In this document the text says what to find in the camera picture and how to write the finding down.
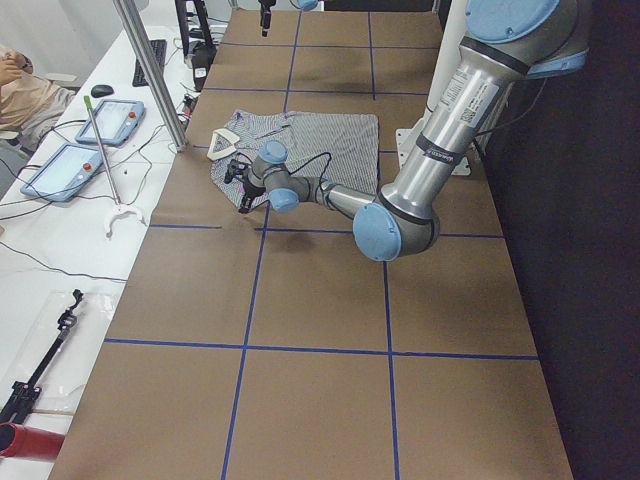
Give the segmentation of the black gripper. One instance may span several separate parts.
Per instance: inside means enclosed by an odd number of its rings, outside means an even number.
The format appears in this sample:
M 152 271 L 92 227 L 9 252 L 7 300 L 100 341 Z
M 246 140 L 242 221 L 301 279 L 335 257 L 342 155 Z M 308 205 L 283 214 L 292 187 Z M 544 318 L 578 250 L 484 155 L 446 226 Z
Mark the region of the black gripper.
M 264 194 L 263 186 L 256 186 L 248 177 L 243 179 L 244 197 L 241 199 L 239 212 L 250 213 L 253 209 L 254 199 Z
M 273 0 L 259 0 L 260 12 L 261 12 L 261 35 L 266 37 L 266 30 L 269 30 L 271 25 L 271 9 L 273 7 Z

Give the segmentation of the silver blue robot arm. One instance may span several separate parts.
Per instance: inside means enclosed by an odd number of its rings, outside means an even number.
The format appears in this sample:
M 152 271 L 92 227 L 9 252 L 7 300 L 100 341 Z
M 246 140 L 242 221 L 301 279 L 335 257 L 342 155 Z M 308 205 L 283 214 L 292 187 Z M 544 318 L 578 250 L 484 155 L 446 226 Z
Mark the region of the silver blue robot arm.
M 314 202 L 353 221 L 359 250 L 392 261 L 430 248 L 439 235 L 432 203 L 499 99 L 516 81 L 573 73 L 585 64 L 589 1 L 468 1 L 460 62 L 434 108 L 414 127 L 413 145 L 394 181 L 368 195 L 322 177 L 295 176 L 285 146 L 269 141 L 241 174 L 239 210 L 265 195 L 288 212 Z
M 272 18 L 272 8 L 276 6 L 277 0 L 260 0 L 260 29 L 261 36 L 267 37 Z M 318 4 L 318 0 L 292 0 L 290 4 L 297 10 L 308 12 L 314 10 Z

